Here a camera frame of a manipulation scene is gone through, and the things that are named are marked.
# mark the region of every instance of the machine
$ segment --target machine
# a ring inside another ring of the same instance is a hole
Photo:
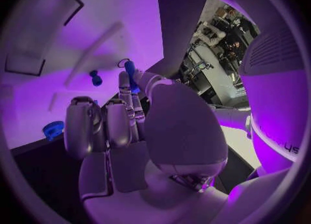
[[[65,149],[83,160],[77,184],[94,223],[284,223],[306,213],[295,206],[309,201],[302,198],[310,180],[309,26],[291,0],[223,1],[261,30],[239,71],[246,112],[210,107],[165,77],[182,62],[205,0],[15,5],[0,49],[0,164],[26,215],[66,223],[29,187],[8,150],[42,138],[46,122],[58,120],[65,121]],[[123,59],[130,59],[126,72],[118,67]],[[118,86],[118,99],[109,100]],[[146,116],[139,90],[151,102]],[[220,124],[245,130],[262,164],[229,194],[213,187],[228,155]]]

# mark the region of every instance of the blue tube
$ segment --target blue tube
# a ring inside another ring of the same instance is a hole
[[[130,87],[131,87],[132,93],[139,93],[138,85],[136,84],[136,82],[133,79],[133,76],[134,76],[134,73],[135,73],[134,62],[128,61],[128,62],[125,63],[124,67],[125,67],[125,70],[128,73],[129,78],[130,78]]]

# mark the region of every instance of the blue object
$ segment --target blue object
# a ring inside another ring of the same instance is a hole
[[[64,129],[63,121],[54,121],[43,127],[42,131],[49,141],[60,135]]]
[[[134,62],[132,61],[128,61],[125,63],[124,65],[126,72],[128,73],[129,77],[130,77],[130,87],[131,87],[131,91],[132,93],[139,93],[139,87],[136,84],[136,82],[133,79],[133,75],[135,73],[135,65]]]
[[[94,86],[98,87],[103,83],[103,80],[98,74],[97,70],[93,70],[90,72],[90,76],[92,76],[92,83]]]

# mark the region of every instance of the man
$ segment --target man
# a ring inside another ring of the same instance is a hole
[[[226,36],[225,32],[219,30],[215,26],[210,25],[208,22],[205,21],[203,22],[202,25],[209,28],[212,32],[214,32],[217,35],[217,37],[208,37],[204,35],[201,30],[197,30],[196,32],[194,32],[193,36],[201,39],[210,47],[219,44],[219,42],[225,38]]]

